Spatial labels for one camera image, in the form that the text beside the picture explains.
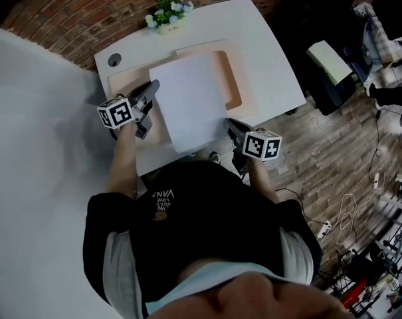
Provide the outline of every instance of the power strip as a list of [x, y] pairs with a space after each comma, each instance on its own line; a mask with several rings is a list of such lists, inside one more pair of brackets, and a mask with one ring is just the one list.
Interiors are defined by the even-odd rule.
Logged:
[[326, 220], [322, 227], [320, 227], [320, 231], [317, 234], [318, 240], [326, 236], [332, 230], [332, 226], [329, 220]]

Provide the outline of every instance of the shoe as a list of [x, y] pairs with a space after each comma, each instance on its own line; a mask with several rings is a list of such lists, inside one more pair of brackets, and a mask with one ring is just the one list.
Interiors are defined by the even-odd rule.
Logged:
[[213, 163], [217, 163], [221, 165], [220, 155], [217, 152], [211, 152], [209, 154], [208, 160]]

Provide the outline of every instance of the white box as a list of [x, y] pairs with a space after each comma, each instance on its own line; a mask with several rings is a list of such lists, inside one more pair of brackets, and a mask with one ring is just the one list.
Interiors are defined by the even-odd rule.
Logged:
[[116, 129], [135, 120], [133, 110], [127, 98], [113, 98], [97, 107], [103, 125]]
[[271, 131], [253, 131], [245, 134], [243, 154], [262, 161], [278, 157], [282, 137]]

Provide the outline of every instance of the white table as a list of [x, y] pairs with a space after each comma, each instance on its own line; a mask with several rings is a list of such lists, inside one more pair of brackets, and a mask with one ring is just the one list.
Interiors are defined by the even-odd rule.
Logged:
[[[163, 36], [145, 28], [100, 51], [94, 58], [105, 95], [112, 97], [108, 77], [113, 74], [168, 58], [177, 49], [222, 39], [238, 46], [256, 100], [257, 114], [242, 122], [256, 126], [306, 102], [278, 41], [251, 0], [194, 9], [185, 28], [174, 35]], [[110, 67], [108, 59], [114, 53], [120, 53], [122, 60]], [[138, 151], [138, 173], [143, 175], [178, 158], [172, 145]]]

